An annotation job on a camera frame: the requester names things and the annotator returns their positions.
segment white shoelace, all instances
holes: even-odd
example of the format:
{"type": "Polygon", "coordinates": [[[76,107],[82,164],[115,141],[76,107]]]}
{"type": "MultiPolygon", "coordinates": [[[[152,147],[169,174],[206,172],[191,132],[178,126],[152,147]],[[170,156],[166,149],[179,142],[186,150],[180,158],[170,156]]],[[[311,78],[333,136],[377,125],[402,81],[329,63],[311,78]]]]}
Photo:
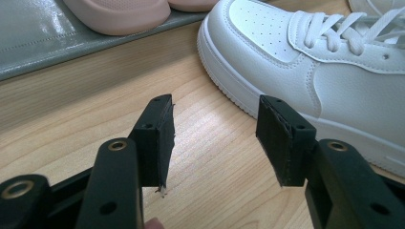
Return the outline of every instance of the white shoelace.
{"type": "Polygon", "coordinates": [[[382,15],[370,28],[366,25],[366,22],[370,22],[370,20],[364,19],[364,16],[367,15],[364,12],[354,12],[346,18],[343,15],[334,14],[327,17],[326,20],[326,15],[323,12],[317,12],[312,16],[304,44],[308,48],[312,48],[317,39],[325,36],[328,42],[328,50],[337,52],[343,38],[348,41],[350,50],[355,55],[362,54],[365,43],[373,40],[395,44],[401,36],[405,35],[403,22],[405,18],[398,19],[402,20],[402,22],[398,22],[399,25],[396,25],[393,30],[382,35],[379,34],[394,22],[402,12],[405,12],[405,8],[390,10],[382,15]]]}

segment pink slipper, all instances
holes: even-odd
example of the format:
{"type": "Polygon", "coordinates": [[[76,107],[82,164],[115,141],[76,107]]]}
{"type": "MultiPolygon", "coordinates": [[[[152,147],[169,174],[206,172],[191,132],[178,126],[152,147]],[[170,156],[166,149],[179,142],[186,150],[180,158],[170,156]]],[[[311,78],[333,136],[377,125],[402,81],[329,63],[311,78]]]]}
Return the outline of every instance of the pink slipper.
{"type": "Polygon", "coordinates": [[[167,0],[64,0],[86,26],[107,35],[148,31],[170,14],[167,0]]]}
{"type": "Polygon", "coordinates": [[[219,0],[168,0],[170,7],[180,11],[210,11],[219,0]]]}

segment wooden surface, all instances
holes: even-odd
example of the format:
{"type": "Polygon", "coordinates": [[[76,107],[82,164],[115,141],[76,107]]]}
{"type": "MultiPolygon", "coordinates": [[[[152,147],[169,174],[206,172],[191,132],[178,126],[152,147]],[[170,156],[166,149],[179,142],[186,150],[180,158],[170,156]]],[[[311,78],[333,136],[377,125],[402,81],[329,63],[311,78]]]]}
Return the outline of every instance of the wooden surface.
{"type": "MultiPolygon", "coordinates": [[[[270,1],[286,10],[347,14],[346,1],[270,1]]],[[[304,188],[280,188],[256,121],[211,82],[197,54],[200,23],[0,82],[0,181],[51,184],[127,136],[146,104],[172,94],[176,146],[165,198],[144,189],[145,219],[166,228],[311,228],[304,188]]]]}

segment screw hole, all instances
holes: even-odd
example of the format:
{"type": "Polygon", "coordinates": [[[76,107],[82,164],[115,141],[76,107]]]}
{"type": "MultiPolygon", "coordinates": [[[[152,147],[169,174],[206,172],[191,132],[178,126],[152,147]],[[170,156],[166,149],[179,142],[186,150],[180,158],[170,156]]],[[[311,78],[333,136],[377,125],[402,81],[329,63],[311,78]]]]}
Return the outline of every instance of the screw hole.
{"type": "Polygon", "coordinates": [[[387,216],[390,214],[390,210],[388,210],[384,205],[381,205],[379,203],[372,203],[370,206],[378,214],[381,214],[384,216],[387,216]]]}
{"type": "Polygon", "coordinates": [[[112,142],[109,146],[108,149],[110,151],[120,151],[124,149],[127,146],[127,143],[123,140],[115,141],[112,142]]]}
{"type": "Polygon", "coordinates": [[[149,128],[152,128],[153,125],[152,124],[143,124],[142,127],[149,129],[149,128]]]}
{"type": "Polygon", "coordinates": [[[334,151],[345,152],[348,151],[348,147],[340,142],[337,141],[330,141],[328,142],[328,146],[333,149],[334,151]]]}
{"type": "Polygon", "coordinates": [[[116,204],[116,203],[114,203],[114,202],[108,202],[108,203],[103,204],[103,205],[99,208],[99,211],[100,211],[100,214],[101,214],[101,215],[106,216],[106,215],[110,215],[110,214],[112,214],[113,212],[115,212],[116,209],[117,209],[117,204],[116,204]]]}
{"type": "Polygon", "coordinates": [[[4,199],[19,198],[30,191],[33,187],[33,182],[30,180],[18,180],[9,185],[1,194],[4,199]]]}

